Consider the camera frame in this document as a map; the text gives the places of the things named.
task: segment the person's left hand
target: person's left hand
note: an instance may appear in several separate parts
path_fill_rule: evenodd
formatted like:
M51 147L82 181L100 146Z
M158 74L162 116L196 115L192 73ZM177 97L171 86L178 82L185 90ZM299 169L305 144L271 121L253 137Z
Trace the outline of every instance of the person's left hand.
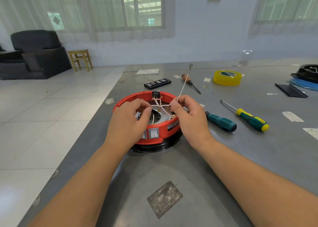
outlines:
M136 99L117 107L110 120L104 145L116 148L126 154L141 139L148 125L152 108L144 100ZM139 120L137 112L142 115Z

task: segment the sheer curtain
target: sheer curtain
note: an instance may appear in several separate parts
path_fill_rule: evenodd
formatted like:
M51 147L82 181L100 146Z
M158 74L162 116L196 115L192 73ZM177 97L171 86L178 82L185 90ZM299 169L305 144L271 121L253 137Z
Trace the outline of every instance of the sheer curtain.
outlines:
M55 30L61 42L174 36L175 0L0 0L8 34Z
M318 0L260 0L250 35L318 33Z

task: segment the stool leg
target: stool leg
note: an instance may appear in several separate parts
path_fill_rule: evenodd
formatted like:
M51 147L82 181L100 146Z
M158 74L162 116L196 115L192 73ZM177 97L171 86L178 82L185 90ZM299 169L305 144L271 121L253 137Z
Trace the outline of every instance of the stool leg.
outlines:
M78 61L77 61L77 64L79 65L79 69L82 69L79 59L78 59Z
M87 58L88 58L89 64L91 65L91 68L93 68L93 64L92 64L92 61L91 61L91 57L89 56L89 52L86 51L86 53L87 53Z
M75 72L77 72L77 68L76 68L76 65L75 65L75 62L74 62L72 54L69 53L69 56L70 56L70 60L71 60L71 63L73 65L73 68L74 68Z
M87 69L87 71L89 71L89 67L88 67L88 64L87 64L87 60L86 60L85 54L83 54L83 56L84 56L84 62L85 62L86 69Z

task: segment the forearm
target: forearm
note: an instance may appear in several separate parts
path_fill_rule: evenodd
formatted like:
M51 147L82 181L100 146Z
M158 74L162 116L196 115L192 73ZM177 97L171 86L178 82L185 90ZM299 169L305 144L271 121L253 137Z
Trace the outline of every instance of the forearm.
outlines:
M213 140L197 147L255 226L316 226L318 197Z
M124 157L105 143L34 218L35 226L95 226L109 183Z

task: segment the wooden stool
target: wooden stool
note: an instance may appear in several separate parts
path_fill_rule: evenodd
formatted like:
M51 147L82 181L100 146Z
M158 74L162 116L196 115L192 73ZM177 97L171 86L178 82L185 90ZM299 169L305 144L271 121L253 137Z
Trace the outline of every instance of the wooden stool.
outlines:
M70 59L71 59L71 63L73 64L74 66L74 70L77 72L77 68L76 68L76 65L75 63L77 62L78 66L80 69L82 69L81 65L80 65L80 59L83 59L84 62L85 62L85 66L87 68L87 71L89 71L89 67L88 67L88 64L87 62L90 63L91 65L91 68L93 68L93 65L92 65L92 61L91 61L91 58L89 56L89 53L88 53L88 49L84 49L84 50L76 50L76 51L68 51L68 54L70 56Z

